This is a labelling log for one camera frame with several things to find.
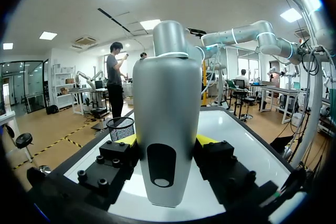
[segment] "ceiling light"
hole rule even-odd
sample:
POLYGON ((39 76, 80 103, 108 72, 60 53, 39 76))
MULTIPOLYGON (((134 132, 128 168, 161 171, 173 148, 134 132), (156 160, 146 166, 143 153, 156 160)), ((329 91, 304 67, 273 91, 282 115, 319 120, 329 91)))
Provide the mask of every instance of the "ceiling light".
POLYGON ((57 34, 54 33, 50 33, 48 31, 44 31, 41 36, 40 39, 47 39, 47 40, 52 40, 53 38, 55 38, 57 36, 57 34))
POLYGON ((285 11, 284 13, 280 14, 280 16, 287 20, 289 23, 302 19, 301 14, 299 14, 298 11, 294 8, 285 11))
POLYGON ((154 27, 160 22, 161 20, 154 19, 154 20, 147 20, 147 21, 140 22, 140 24, 145 30, 153 30, 154 27))
POLYGON ((314 8, 314 10, 317 10, 322 5, 321 0, 309 0, 309 2, 311 6, 314 8))
POLYGON ((14 43, 4 43, 3 44, 4 50, 11 50, 11 49, 13 49, 13 45, 14 45, 14 43))

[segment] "person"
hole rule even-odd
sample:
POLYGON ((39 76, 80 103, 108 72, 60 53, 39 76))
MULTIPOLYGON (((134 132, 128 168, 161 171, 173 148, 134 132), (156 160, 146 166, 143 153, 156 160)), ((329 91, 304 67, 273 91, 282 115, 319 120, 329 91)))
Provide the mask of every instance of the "person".
POLYGON ((249 84, 248 78, 245 76, 246 70, 242 69, 240 72, 241 72, 241 76, 237 76, 235 80, 244 80, 245 89, 248 89, 250 87, 250 84, 249 84))
POLYGON ((145 58, 147 58, 147 54, 146 54, 145 52, 141 53, 141 54, 140 54, 140 58, 141 58, 141 59, 145 59, 145 58))
POLYGON ((122 85, 121 85, 121 74, 120 67, 123 62, 127 59, 128 54, 126 54, 122 60, 119 62, 116 60, 116 55, 120 53, 122 49, 122 43, 114 42, 111 47, 110 51, 111 54, 108 55, 106 60, 107 66, 107 89, 109 92, 109 99, 111 104, 111 111, 113 118, 121 117, 121 111, 123 107, 123 96, 122 96, 122 85))

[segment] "air conditioner vent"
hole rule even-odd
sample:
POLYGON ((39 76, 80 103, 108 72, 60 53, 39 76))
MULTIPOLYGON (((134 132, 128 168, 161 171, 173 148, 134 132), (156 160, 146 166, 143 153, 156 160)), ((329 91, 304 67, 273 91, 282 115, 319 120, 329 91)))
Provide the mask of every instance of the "air conditioner vent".
POLYGON ((310 34, 307 30, 307 27, 303 27, 302 29, 294 31, 294 35, 298 37, 299 39, 307 39, 310 38, 310 34))
POLYGON ((79 39, 76 39, 75 43, 83 46, 90 46, 92 44, 96 44, 97 40, 92 37, 84 36, 79 39))

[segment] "black bag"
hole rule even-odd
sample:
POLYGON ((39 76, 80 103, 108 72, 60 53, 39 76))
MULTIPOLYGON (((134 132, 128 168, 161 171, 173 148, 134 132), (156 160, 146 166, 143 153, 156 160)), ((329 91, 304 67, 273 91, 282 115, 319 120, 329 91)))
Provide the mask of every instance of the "black bag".
POLYGON ((47 114, 48 115, 56 114, 58 112, 59 112, 59 110, 58 110, 58 107, 56 105, 51 105, 51 106, 47 107, 47 114))

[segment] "black wastebasket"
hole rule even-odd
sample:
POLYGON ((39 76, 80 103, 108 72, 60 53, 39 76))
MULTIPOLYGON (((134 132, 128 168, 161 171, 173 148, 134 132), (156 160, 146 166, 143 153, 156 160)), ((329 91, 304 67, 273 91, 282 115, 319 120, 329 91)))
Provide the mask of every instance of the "black wastebasket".
POLYGON ((106 123, 109 128, 111 140, 117 141, 134 134, 134 119, 132 118, 112 118, 106 123))

